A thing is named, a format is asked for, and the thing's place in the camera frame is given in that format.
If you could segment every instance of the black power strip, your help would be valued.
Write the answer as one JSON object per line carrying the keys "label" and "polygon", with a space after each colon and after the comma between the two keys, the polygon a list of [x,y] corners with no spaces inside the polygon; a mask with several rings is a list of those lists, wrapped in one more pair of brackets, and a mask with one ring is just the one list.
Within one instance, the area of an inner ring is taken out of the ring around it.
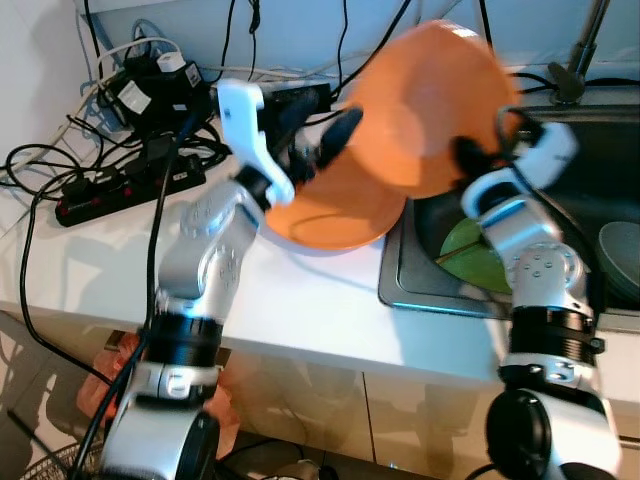
{"label": "black power strip", "polygon": [[[56,219],[71,227],[111,213],[119,212],[158,198],[162,172],[134,160],[124,172],[104,172],[89,180],[81,178],[63,189],[63,198],[55,208]],[[187,190],[207,181],[198,155],[178,157],[168,185],[168,193]]]}

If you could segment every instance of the white countertop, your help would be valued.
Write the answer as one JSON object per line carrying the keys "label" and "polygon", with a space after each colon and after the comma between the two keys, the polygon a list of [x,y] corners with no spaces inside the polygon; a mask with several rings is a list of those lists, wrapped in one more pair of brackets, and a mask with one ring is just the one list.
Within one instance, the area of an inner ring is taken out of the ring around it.
{"label": "white countertop", "polygon": [[[167,199],[158,256],[176,236],[181,207],[233,171]],[[135,330],[145,314],[145,261],[154,203],[72,228],[40,206],[27,276],[39,317]],[[19,313],[18,271],[26,219],[0,239],[0,310]],[[476,387],[499,382],[506,322],[391,309],[377,294],[383,241],[346,252],[306,249],[260,232],[245,258],[225,324],[232,349],[282,355],[365,372]],[[640,336],[603,332],[605,394],[640,405]]]}

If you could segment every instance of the stainless steel sink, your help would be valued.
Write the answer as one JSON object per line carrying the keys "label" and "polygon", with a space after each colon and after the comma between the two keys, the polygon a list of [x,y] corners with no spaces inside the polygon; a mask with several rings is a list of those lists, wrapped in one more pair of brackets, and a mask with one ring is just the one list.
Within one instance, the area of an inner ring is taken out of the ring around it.
{"label": "stainless steel sink", "polygon": [[[640,114],[637,106],[532,107],[543,121],[571,126],[580,151],[553,187],[547,190],[581,224],[589,240],[608,222],[640,223]],[[391,306],[508,318],[510,296],[466,283],[433,259],[451,229],[464,218],[459,193],[409,201],[387,236],[380,272],[379,296]],[[569,235],[565,241],[580,252]],[[612,328],[640,331],[640,305],[610,297],[610,311],[626,316]]]}

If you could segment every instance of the faucet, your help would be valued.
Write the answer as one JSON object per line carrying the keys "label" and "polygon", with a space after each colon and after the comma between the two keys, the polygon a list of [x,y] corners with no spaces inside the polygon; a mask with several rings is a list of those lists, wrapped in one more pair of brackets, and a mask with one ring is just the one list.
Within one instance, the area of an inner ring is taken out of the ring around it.
{"label": "faucet", "polygon": [[584,77],[596,51],[596,37],[610,0],[594,0],[587,22],[578,43],[573,46],[569,65],[565,69],[557,62],[551,62],[547,69],[558,85],[551,94],[554,105],[576,105],[584,93]]}

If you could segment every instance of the white wall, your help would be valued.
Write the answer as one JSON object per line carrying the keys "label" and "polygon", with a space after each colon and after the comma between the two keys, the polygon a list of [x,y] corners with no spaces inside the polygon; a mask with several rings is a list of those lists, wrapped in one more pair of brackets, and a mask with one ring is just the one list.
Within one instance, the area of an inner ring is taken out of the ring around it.
{"label": "white wall", "polygon": [[[428,19],[448,0],[414,0],[396,32],[420,14]],[[373,47],[401,0],[348,0],[350,27],[343,52]],[[305,67],[335,58],[342,29],[341,0],[263,0],[258,30],[258,66]],[[495,48],[508,65],[567,59],[580,35],[591,0],[487,0]],[[598,37],[595,62],[615,62],[620,74],[638,75],[640,0],[613,0]],[[114,44],[130,39],[137,18],[154,22],[200,63],[219,64],[229,0],[180,0],[100,14]],[[477,0],[463,0],[449,19],[478,32]],[[250,7],[236,2],[227,64],[249,65]],[[348,69],[357,65],[351,63]]]}
{"label": "white wall", "polygon": [[[0,0],[0,164],[17,145],[45,142],[87,79],[73,2]],[[27,200],[0,187],[0,237]]]}

